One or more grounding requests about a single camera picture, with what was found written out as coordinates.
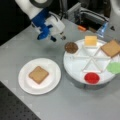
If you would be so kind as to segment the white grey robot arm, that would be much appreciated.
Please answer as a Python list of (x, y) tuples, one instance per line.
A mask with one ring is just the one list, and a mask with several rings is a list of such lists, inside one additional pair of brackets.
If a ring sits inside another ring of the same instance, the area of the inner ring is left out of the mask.
[(48, 10), (53, 0), (15, 0), (15, 2), (38, 31), (38, 40), (49, 38), (55, 42), (55, 35), (60, 35), (62, 40), (66, 39), (64, 23)]

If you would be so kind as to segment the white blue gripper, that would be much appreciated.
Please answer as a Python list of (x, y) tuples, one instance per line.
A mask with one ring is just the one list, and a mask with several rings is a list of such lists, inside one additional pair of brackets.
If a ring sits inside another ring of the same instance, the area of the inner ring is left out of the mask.
[(38, 40), (50, 37), (52, 41), (55, 41), (55, 35), (61, 34), (65, 29), (63, 22), (47, 9), (43, 9), (39, 12), (31, 19), (31, 22), (39, 30)]

